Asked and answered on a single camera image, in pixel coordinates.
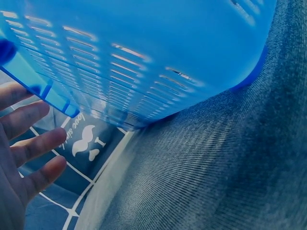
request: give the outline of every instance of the white printed graphic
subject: white printed graphic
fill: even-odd
[[[87,150],[88,148],[88,143],[91,142],[94,138],[93,136],[93,128],[95,126],[86,126],[83,131],[82,131],[82,139],[76,141],[72,145],[72,155],[75,157],[77,152],[82,152]]]
[[[73,145],[72,145],[72,155],[75,157],[76,154],[78,152],[83,152],[85,150],[87,150],[88,148],[88,143],[90,143],[93,139],[93,128],[95,128],[95,126],[93,125],[89,125],[86,126],[83,131],[82,131],[82,139],[76,141]],[[100,144],[102,147],[104,147],[106,145],[106,143],[102,142],[99,137],[96,137],[94,143],[98,143]],[[99,149],[93,149],[89,151],[89,161],[93,161],[95,159],[95,157],[99,154],[100,150]]]
[[[104,142],[102,142],[102,141],[99,139],[99,137],[96,137],[96,139],[95,139],[94,142],[100,144],[102,147],[104,147],[104,146],[106,145]]]
[[[93,149],[93,150],[90,150],[90,155],[88,156],[88,159],[90,161],[93,161],[95,159],[95,157],[100,153],[100,150],[99,149]]]

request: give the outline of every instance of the gray fabric surface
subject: gray fabric surface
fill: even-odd
[[[76,229],[306,229],[305,0],[278,1],[267,45],[250,87],[137,133],[92,189]]]

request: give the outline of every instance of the mustache print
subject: mustache print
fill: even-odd
[[[76,141],[72,145],[72,155],[74,157],[76,156],[78,152],[87,150],[88,143],[91,142],[94,138],[93,128],[95,128],[95,126],[93,125],[86,126],[82,131],[82,139]]]

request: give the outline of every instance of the finger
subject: finger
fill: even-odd
[[[56,156],[46,163],[40,170],[24,177],[28,194],[28,201],[43,189],[51,185],[64,171],[66,160],[63,156]]]
[[[32,96],[32,94],[17,82],[3,84],[0,86],[0,110],[30,96]]]
[[[66,131],[63,128],[57,128],[38,137],[15,143],[11,146],[11,152],[16,167],[20,167],[29,160],[58,147],[65,139]]]
[[[49,105],[39,101],[16,109],[0,118],[0,122],[8,140],[11,140],[27,131],[31,125],[46,116],[48,112]]]

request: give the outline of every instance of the hand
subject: hand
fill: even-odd
[[[0,88],[0,111],[31,94],[17,83]],[[22,230],[25,208],[29,201],[44,188],[53,183],[64,171],[66,160],[57,156],[40,170],[22,178],[17,170],[27,161],[62,144],[66,132],[62,128],[44,133],[38,137],[9,145],[9,140],[21,135],[29,127],[46,116],[49,105],[36,102],[20,107],[0,118],[0,229]]]

